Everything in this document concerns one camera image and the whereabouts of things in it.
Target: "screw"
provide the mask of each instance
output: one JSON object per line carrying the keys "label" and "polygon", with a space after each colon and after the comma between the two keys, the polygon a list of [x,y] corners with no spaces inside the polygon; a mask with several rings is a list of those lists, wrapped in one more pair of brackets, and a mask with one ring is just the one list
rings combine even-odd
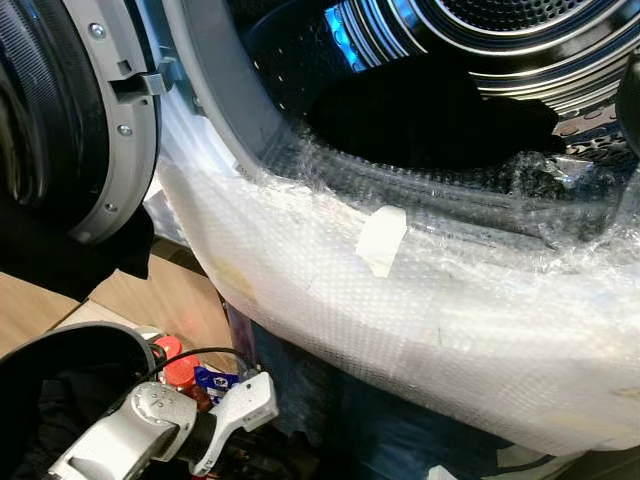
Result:
{"label": "screw", "polygon": [[133,130],[131,130],[131,127],[129,125],[118,126],[118,132],[124,137],[130,137],[131,135],[133,135]]}
{"label": "screw", "polygon": [[93,38],[97,38],[98,40],[107,38],[107,30],[99,23],[92,23],[89,25],[89,33]]}

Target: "bubble wrap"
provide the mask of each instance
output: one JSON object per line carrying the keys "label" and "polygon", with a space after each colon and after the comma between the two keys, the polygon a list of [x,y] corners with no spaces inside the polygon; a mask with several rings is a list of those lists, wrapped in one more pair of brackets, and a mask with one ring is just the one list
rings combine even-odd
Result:
{"label": "bubble wrap", "polygon": [[538,238],[393,205],[408,228],[388,274],[375,276],[356,248],[380,198],[348,201],[267,172],[245,179],[211,125],[185,129],[186,107],[171,98],[162,185],[243,313],[366,382],[530,449],[640,444],[634,215],[589,241],[565,230],[551,241],[532,209],[519,225],[537,225]]}

